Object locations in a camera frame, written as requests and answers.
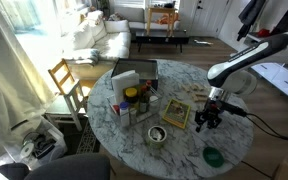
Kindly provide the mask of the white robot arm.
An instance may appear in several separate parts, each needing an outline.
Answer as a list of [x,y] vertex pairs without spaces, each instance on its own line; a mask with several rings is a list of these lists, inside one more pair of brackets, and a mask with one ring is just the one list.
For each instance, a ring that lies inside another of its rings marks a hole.
[[208,70],[211,91],[203,110],[195,114],[196,131],[199,132],[204,123],[209,129],[216,128],[222,121],[219,114],[223,111],[245,117],[247,113],[243,109],[228,103],[227,95],[252,93],[257,80],[246,69],[266,62],[288,63],[288,31],[264,38]]

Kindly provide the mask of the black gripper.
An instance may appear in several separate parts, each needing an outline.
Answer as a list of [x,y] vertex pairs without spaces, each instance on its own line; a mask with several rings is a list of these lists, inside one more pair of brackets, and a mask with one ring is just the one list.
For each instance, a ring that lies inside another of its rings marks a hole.
[[204,109],[195,113],[196,132],[200,132],[204,123],[207,123],[209,129],[217,128],[222,122],[222,119],[218,117],[219,114],[220,109],[216,103],[213,100],[207,100]]

